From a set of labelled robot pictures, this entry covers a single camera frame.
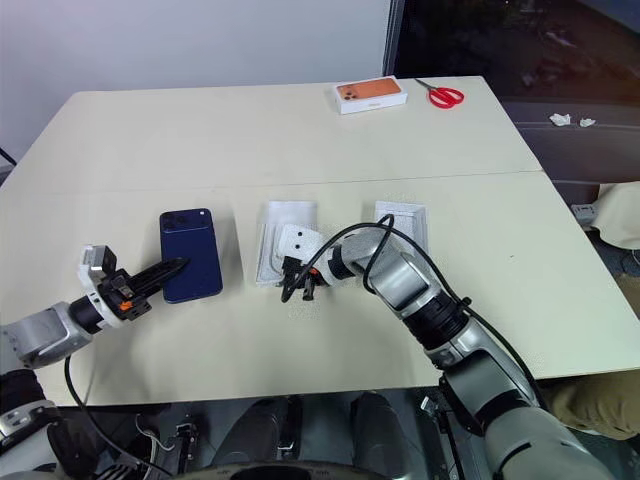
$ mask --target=robotic arm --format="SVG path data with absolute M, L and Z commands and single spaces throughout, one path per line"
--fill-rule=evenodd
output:
M 93 472 L 90 442 L 62 421 L 33 369 L 62 360 L 99 331 L 148 312 L 147 298 L 186 264 L 177 258 L 130 276 L 116 270 L 109 247 L 87 246 L 78 267 L 86 295 L 0 326 L 0 476 L 45 464 L 57 464 L 72 476 Z
M 394 238 L 384 243 L 389 228 L 379 226 L 333 243 L 304 278 L 303 298 L 313 298 L 315 284 L 335 285 L 366 275 L 370 288 L 443 372 L 440 386 L 460 423 L 484 435 L 496 478 L 612 478 L 555 417 L 540 408 L 523 371 L 465 311 L 465 304 L 442 289 L 422 258 L 405 252 Z M 295 284 L 302 283 L 296 273 L 304 275 L 303 265 L 312 260 L 309 252 L 318 251 L 322 243 L 312 230 L 284 228 L 278 244 L 285 267 L 283 300 Z

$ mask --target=paper scrap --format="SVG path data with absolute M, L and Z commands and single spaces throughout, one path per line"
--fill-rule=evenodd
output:
M 556 127 L 564 127 L 565 125 L 571 124 L 571 115 L 568 113 L 566 115 L 554 113 L 549 117 L 549 120 L 551 120 Z
M 596 121 L 591 119 L 591 118 L 581 118 L 580 119 L 580 126 L 582 128 L 590 127 L 591 125 L 594 125 L 595 123 L 596 123 Z

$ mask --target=smartphone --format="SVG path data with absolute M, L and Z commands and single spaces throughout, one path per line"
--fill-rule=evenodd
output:
M 162 260 L 189 259 L 180 273 L 165 283 L 165 301 L 186 302 L 222 291 L 213 217 L 208 209 L 164 212 L 160 215 L 160 244 Z

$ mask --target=black cable wire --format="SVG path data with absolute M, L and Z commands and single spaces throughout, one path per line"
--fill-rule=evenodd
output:
M 436 266 L 434 261 L 431 259 L 429 254 L 427 254 L 427 252 L 425 252 L 422 249 L 422 247 L 420 247 L 420 245 L 418 245 L 411 237 L 409 237 L 408 235 L 405 235 L 404 233 L 402 233 L 399 230 L 396 230 L 392 226 L 383 225 L 381 223 L 363 222 L 363 223 L 356 223 L 354 225 L 351 225 L 351 226 L 349 226 L 347 228 L 343 228 L 342 230 L 340 230 L 333 237 L 331 237 L 329 240 L 327 240 L 327 242 L 322 247 L 320 247 L 320 249 L 318 249 L 318 251 L 315 253 L 315 255 L 313 257 L 311 257 L 311 259 L 309 260 L 309 263 L 307 263 L 305 265 L 305 267 L 300 272 L 300 275 L 298 275 L 298 277 L 291 284 L 291 286 L 289 288 L 285 287 L 285 288 L 282 289 L 282 295 L 281 295 L 282 302 L 286 303 L 286 302 L 289 301 L 289 299 L 294 294 L 296 289 L 302 284 L 302 282 L 304 281 L 304 278 L 307 276 L 309 271 L 313 268 L 313 265 L 320 259 L 320 257 L 327 250 L 329 250 L 329 248 L 331 248 L 333 246 L 334 243 L 336 243 L 338 240 L 340 240 L 340 238 L 342 238 L 346 234 L 351 233 L 351 232 L 353 232 L 355 230 L 360 230 L 362 228 L 381 228 L 381 229 L 384 229 L 387 232 L 393 233 L 394 235 L 400 237 L 405 242 L 407 242 L 409 245 L 411 245 L 414 248 L 414 250 L 416 252 L 418 252 L 418 254 L 424 259 L 424 261 L 427 262 L 429 267 L 431 267 L 431 270 L 433 271 L 434 275 L 436 276 L 436 278 L 440 282 L 440 285 L 442 285 L 442 288 L 445 289 L 445 291 L 449 294 L 449 296 L 453 299 L 453 301 L 456 302 L 462 310 L 466 311 L 470 316 L 474 317 L 478 321 L 478 323 L 480 323 L 480 325 L 482 325 L 486 330 L 488 330 L 489 333 L 491 333 L 504 346 L 504 348 L 507 350 L 507 352 L 509 352 L 509 354 L 513 357 L 514 361 L 522 369 L 522 372 L 523 372 L 525 378 L 527 379 L 527 381 L 529 382 L 529 384 L 531 385 L 533 393 L 535 394 L 536 400 L 540 404 L 540 407 L 543 408 L 544 410 L 548 410 L 547 403 L 544 400 L 544 397 L 542 396 L 542 392 L 540 392 L 540 389 L 538 387 L 536 379 L 533 377 L 533 374 L 531 373 L 531 370 L 529 370 L 529 367 L 527 366 L 525 361 L 522 359 L 522 357 L 518 354 L 516 349 L 509 343 L 509 341 L 493 325 L 491 325 L 478 312 L 476 312 L 475 310 L 473 310 L 469 306 L 469 304 L 471 303 L 471 300 L 469 298 L 465 297 L 465 298 L 461 299 L 456 294 L 456 292 L 453 290 L 453 288 L 451 288 L 451 285 L 449 285 L 449 282 L 447 282 L 447 279 L 444 277 L 444 275 L 442 274 L 440 269 Z M 379 250 L 381 251 L 382 249 L 378 247 L 378 249 L 376 249 L 376 253 L 378 253 Z M 372 263 L 373 262 L 370 261 L 367 264 L 367 269 L 369 271 L 371 270 L 370 267 L 373 266 Z
M 380 220 L 378 220 L 378 224 L 384 225 L 384 222 L 386 222 L 387 220 L 389 220 L 387 227 L 393 228 L 393 224 L 395 223 L 396 220 L 392 213 L 388 213 L 387 215 L 382 217 Z M 380 243 L 376 247 L 376 251 L 373 252 L 373 255 L 371 256 L 371 260 L 369 260 L 369 263 L 367 263 L 367 267 L 364 269 L 364 275 L 362 276 L 362 286 L 367 292 L 373 295 L 377 295 L 377 293 L 373 289 L 373 287 L 369 284 L 369 275 L 371 274 L 371 269 L 373 268 L 373 265 L 376 263 L 376 260 L 378 260 L 378 257 L 382 253 L 382 249 L 389 241 L 389 237 L 391 236 L 391 233 L 392 232 L 390 229 L 387 229 L 387 231 L 384 232 L 382 240 L 380 240 Z
M 119 451 L 121 454 L 127 455 L 128 457 L 131 457 L 136 462 L 141 463 L 142 465 L 146 466 L 147 468 L 153 468 L 153 469 L 159 471 L 160 473 L 165 474 L 168 477 L 172 477 L 173 475 L 171 473 L 169 473 L 167 470 L 165 470 L 164 468 L 160 467 L 159 465 L 156 465 L 155 463 L 147 462 L 146 460 L 143 460 L 140 457 L 136 457 L 134 454 L 127 452 L 124 448 L 122 448 L 117 443 L 115 443 L 111 439 L 111 437 L 109 437 L 109 435 L 107 435 L 107 433 L 105 433 L 104 430 L 102 430 L 102 427 L 100 425 L 98 425 L 98 422 L 96 421 L 95 418 L 93 418 L 93 415 L 91 415 L 91 412 L 89 412 L 89 409 L 82 402 L 82 400 L 78 396 L 78 393 L 76 392 L 76 389 L 73 387 L 73 382 L 71 381 L 70 365 L 71 365 L 71 355 L 69 355 L 67 358 L 64 359 L 64 379 L 67 382 L 67 388 L 69 389 L 69 393 L 71 393 L 71 396 L 73 397 L 73 400 L 76 402 L 76 404 L 78 405 L 78 407 L 80 408 L 82 413 L 84 413 L 87 416 L 87 419 L 89 420 L 89 422 L 91 423 L 93 428 L 95 428 L 96 432 L 98 432 L 98 435 L 100 435 L 100 437 L 102 437 L 102 439 L 105 442 L 107 442 L 108 445 L 110 445 L 111 447 L 113 447 L 114 449 Z
M 14 167 L 17 166 L 17 162 L 13 159 L 13 157 L 11 155 L 9 155 L 7 152 L 5 152 L 2 147 L 0 147 L 0 156 L 4 157 L 4 159 L 9 162 L 11 165 L 13 165 Z

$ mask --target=red scissor handle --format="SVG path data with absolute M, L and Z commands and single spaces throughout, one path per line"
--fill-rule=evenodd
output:
M 455 88 L 430 88 L 427 94 L 429 101 L 438 108 L 452 108 L 462 103 L 464 94 Z

